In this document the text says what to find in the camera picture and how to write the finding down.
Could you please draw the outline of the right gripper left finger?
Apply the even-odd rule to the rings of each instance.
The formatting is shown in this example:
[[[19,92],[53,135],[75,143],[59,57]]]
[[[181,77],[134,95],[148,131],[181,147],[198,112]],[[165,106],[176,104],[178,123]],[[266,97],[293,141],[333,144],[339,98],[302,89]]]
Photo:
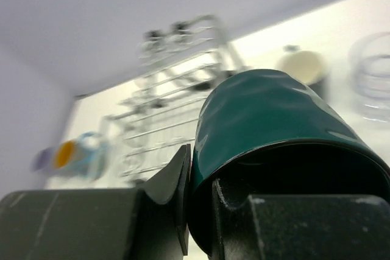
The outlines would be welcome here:
[[[1,200],[2,259],[183,259],[191,147],[134,188],[18,191]]]

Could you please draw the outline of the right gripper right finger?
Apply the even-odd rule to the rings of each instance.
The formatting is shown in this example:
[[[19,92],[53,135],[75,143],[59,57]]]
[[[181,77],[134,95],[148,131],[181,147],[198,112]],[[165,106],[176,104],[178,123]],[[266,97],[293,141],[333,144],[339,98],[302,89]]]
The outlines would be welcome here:
[[[388,259],[389,203],[374,195],[263,195],[212,184],[213,259]]]

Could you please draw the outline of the light blue ceramic mug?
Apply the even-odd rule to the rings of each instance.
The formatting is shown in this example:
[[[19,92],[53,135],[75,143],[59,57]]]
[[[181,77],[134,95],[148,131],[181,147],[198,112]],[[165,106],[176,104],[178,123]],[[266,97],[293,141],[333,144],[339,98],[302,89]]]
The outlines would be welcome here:
[[[108,141],[100,133],[83,133],[58,146],[52,166],[62,175],[95,181],[106,170],[108,147]]]

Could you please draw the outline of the dark green mug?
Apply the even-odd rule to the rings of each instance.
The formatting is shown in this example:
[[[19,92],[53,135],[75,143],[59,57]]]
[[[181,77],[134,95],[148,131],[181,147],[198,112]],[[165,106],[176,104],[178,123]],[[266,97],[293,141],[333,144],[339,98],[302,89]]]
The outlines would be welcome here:
[[[362,194],[389,203],[388,165],[313,90],[271,69],[228,78],[200,111],[188,226],[211,259],[218,179],[251,194]]]

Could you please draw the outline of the lavender plastic cup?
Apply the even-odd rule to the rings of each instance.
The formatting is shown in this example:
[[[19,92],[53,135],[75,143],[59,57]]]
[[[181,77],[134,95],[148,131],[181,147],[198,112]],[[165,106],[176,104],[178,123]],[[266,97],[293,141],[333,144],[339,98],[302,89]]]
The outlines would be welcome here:
[[[32,172],[52,172],[53,167],[53,158],[54,158],[54,148],[47,147],[39,151],[33,158],[31,164]]]

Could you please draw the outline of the grey blue mug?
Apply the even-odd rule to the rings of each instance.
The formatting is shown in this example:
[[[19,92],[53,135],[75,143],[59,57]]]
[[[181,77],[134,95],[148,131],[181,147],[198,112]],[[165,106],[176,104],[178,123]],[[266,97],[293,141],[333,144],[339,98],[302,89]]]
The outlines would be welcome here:
[[[323,55],[296,45],[286,45],[283,50],[277,69],[306,84],[327,102],[330,69]]]

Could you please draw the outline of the clear glass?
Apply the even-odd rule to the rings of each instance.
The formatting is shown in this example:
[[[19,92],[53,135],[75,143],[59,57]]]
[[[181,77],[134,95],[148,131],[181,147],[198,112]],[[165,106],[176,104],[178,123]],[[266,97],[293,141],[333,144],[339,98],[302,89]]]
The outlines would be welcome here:
[[[363,118],[389,122],[389,32],[366,35],[348,52],[353,107]]]

